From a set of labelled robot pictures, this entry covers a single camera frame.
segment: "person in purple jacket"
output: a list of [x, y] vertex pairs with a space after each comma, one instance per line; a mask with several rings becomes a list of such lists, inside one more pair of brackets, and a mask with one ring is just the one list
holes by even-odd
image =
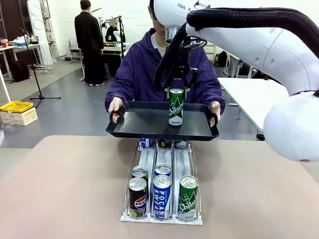
[[[105, 108], [109, 113], [118, 111], [124, 101], [167, 102], [166, 92], [156, 90], [153, 81], [155, 70], [165, 54], [165, 28], [154, 20], [153, 8], [154, 0], [151, 0], [149, 12], [154, 28], [129, 49], [107, 93]], [[197, 68], [199, 74], [194, 88], [187, 94], [184, 102], [205, 104], [220, 120], [226, 101], [222, 97], [213, 66], [202, 48], [191, 51], [190, 66]], [[186, 78], [190, 82], [191, 73]], [[184, 89], [184, 84], [176, 80], [171, 88]], [[116, 122], [118, 117], [118, 114], [114, 114], [113, 121]]]

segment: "black tray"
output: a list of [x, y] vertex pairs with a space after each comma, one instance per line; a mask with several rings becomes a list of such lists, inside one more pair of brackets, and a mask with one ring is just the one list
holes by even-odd
[[117, 112], [120, 114], [118, 123], [112, 120], [106, 131], [120, 138], [158, 138], [211, 141], [219, 136], [217, 123], [209, 127], [209, 119], [217, 116], [212, 114], [206, 105], [184, 104], [182, 126], [168, 124], [168, 103], [156, 102], [124, 102]]

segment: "white tower speaker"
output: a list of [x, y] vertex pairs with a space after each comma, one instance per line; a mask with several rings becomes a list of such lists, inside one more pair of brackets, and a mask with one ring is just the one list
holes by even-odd
[[28, 0], [27, 6], [33, 35], [39, 38], [39, 44], [41, 45], [42, 59], [45, 65], [50, 65], [52, 64], [52, 57], [44, 28], [40, 2], [39, 0]]

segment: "chilsung can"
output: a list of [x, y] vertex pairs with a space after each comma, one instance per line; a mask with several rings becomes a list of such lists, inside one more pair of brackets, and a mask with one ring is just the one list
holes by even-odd
[[161, 148], [170, 148], [171, 147], [171, 143], [169, 139], [161, 139], [159, 140], [159, 146]]
[[159, 163], [155, 166], [155, 176], [166, 175], [170, 177], [171, 167], [166, 163]]
[[132, 169], [132, 178], [144, 178], [147, 185], [147, 195], [149, 198], [149, 171], [146, 167], [136, 166]]
[[171, 89], [169, 92], [170, 99], [168, 123], [172, 126], [181, 126], [183, 124], [184, 90]]
[[151, 138], [141, 138], [141, 144], [143, 148], [150, 148], [152, 146]]
[[137, 219], [146, 215], [147, 183], [144, 178], [129, 181], [130, 217]]
[[198, 180], [193, 176], [183, 176], [179, 184], [178, 218], [183, 222], [194, 220]]
[[171, 179], [166, 175], [154, 178], [153, 213], [156, 220], [169, 219]]
[[175, 141], [175, 148], [185, 148], [185, 147], [186, 147], [186, 141], [184, 140]]

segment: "can rack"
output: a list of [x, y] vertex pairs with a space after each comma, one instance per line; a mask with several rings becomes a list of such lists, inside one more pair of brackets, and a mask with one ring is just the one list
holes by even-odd
[[[165, 221], [158, 221], [153, 217], [153, 179], [155, 166], [158, 163], [166, 163], [171, 166], [171, 202], [170, 202], [170, 217]], [[129, 194], [129, 180], [132, 178], [131, 174], [128, 180], [128, 186], [125, 194], [124, 211], [121, 216], [121, 221], [124, 222], [140, 222], [140, 223], [166, 223], [166, 224], [183, 224], [183, 225], [202, 225], [201, 217], [201, 198], [200, 189], [198, 185], [198, 193], [196, 196], [196, 213], [194, 220], [191, 222], [183, 222], [178, 219], [178, 196], [179, 196], [179, 181], [184, 175], [191, 175], [197, 178], [196, 165], [193, 155], [191, 142], [189, 142], [185, 149], [175, 149], [174, 142], [171, 148], [159, 148], [156, 142], [152, 148], [142, 148], [139, 140], [131, 170], [135, 166], [144, 166], [149, 171], [149, 192], [150, 199], [147, 202], [146, 215], [142, 219], [134, 219], [130, 217], [130, 194]]]

